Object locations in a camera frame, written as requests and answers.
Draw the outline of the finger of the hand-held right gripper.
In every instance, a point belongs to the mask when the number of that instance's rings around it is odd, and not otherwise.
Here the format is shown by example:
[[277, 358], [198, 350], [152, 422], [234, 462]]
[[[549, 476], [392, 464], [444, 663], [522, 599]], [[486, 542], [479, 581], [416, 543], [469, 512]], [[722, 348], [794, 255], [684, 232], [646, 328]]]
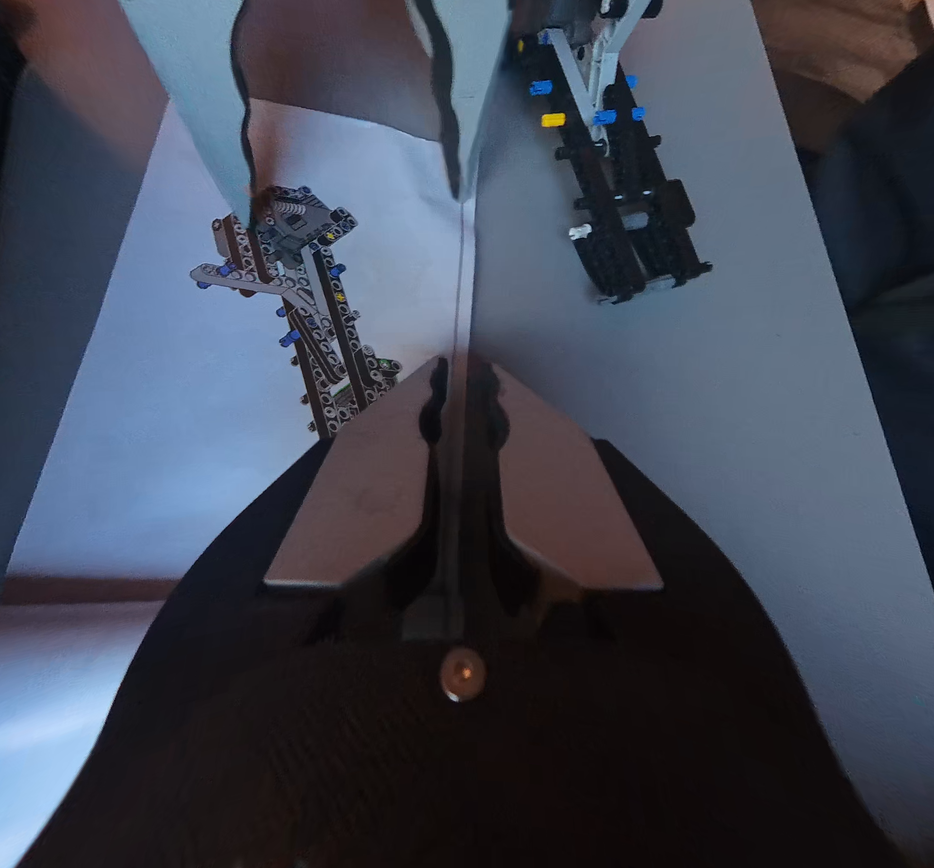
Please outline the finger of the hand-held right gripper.
[[245, 0], [121, 0], [230, 211], [251, 219], [250, 98], [236, 59]]
[[489, 94], [511, 24], [509, 0], [405, 0], [430, 59], [449, 189], [473, 197]]

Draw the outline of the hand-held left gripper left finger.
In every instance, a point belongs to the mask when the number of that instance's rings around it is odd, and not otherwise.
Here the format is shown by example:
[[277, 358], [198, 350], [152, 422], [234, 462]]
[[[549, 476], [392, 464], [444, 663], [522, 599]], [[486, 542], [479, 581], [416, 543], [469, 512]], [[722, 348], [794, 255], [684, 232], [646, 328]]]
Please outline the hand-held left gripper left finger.
[[263, 578], [271, 594], [401, 615], [437, 571], [449, 361], [430, 358], [343, 427]]

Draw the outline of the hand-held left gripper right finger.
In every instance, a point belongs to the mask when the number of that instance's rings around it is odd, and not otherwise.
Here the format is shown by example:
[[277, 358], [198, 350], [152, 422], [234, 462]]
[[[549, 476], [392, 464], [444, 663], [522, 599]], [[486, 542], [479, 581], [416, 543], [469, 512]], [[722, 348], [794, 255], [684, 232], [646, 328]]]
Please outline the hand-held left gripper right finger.
[[468, 415], [487, 508], [486, 570], [508, 618], [664, 582], [590, 436], [502, 367], [473, 363]]

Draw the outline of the lego instruction booklet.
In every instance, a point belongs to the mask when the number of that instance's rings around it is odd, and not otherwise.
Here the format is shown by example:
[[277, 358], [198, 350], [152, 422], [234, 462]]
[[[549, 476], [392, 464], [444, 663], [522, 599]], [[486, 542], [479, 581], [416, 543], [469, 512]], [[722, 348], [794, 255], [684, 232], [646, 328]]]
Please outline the lego instruction booklet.
[[[333, 249], [358, 341], [404, 381], [450, 357], [473, 207], [440, 144], [393, 127], [252, 102], [277, 185], [307, 185], [358, 228]], [[227, 204], [175, 106], [162, 119], [102, 309], [11, 553], [20, 578], [179, 580], [318, 440], [280, 299], [199, 288]]]

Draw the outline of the black lego chassis model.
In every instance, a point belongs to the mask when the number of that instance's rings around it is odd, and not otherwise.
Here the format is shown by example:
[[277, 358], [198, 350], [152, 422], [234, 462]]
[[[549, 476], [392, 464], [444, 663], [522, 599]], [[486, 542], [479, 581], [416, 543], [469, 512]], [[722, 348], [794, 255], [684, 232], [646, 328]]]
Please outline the black lego chassis model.
[[555, 160], [574, 174], [583, 219], [569, 229], [583, 269], [603, 303], [653, 288], [676, 288], [711, 271], [690, 238], [694, 208], [662, 167], [661, 138], [637, 104], [638, 78], [621, 50], [664, 0], [515, 0], [519, 23], [506, 58], [557, 132]]

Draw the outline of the dark cloth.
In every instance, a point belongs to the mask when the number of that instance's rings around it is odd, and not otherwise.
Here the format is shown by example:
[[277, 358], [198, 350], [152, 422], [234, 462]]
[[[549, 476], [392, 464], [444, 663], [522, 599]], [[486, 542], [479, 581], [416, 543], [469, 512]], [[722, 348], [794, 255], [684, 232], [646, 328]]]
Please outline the dark cloth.
[[933, 50], [800, 155], [881, 430], [933, 577]]

